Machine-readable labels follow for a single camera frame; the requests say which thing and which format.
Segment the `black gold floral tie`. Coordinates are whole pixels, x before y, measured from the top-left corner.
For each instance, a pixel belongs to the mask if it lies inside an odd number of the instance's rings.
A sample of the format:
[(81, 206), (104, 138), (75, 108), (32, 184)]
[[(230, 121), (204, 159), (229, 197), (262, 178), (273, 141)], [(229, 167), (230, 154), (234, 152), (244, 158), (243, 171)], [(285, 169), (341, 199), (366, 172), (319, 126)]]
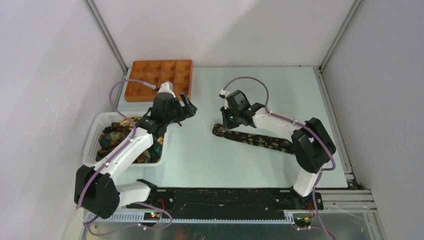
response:
[(212, 134), (230, 141), (295, 155), (293, 143), (285, 138), (229, 130), (220, 123), (213, 126)]

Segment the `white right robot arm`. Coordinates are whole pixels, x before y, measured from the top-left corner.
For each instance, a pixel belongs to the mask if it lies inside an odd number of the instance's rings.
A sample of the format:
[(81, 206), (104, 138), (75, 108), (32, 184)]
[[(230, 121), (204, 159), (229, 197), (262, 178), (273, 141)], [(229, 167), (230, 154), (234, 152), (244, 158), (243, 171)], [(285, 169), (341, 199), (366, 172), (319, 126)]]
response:
[(219, 97), (224, 100), (220, 108), (224, 129), (233, 130), (243, 125), (270, 131), (289, 142), (289, 150), (300, 166), (290, 201), (297, 209), (308, 206), (310, 194), (317, 187), (322, 173), (336, 168), (333, 155), (337, 149), (323, 123), (315, 117), (290, 119), (272, 112), (267, 104), (251, 104), (241, 90), (222, 89)]

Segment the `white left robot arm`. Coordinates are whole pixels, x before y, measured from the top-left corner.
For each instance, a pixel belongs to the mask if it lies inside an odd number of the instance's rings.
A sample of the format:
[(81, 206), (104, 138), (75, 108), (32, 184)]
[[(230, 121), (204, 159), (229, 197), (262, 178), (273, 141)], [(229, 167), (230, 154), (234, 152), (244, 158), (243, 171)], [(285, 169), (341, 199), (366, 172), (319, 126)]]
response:
[(171, 124), (180, 124), (193, 117), (197, 107), (185, 92), (179, 97), (169, 92), (159, 92), (145, 115), (137, 121), (128, 136), (110, 155), (93, 166), (82, 165), (76, 172), (74, 202), (102, 219), (109, 218), (118, 208), (140, 202), (145, 208), (153, 208), (158, 194), (145, 180), (118, 184), (127, 168), (167, 132)]

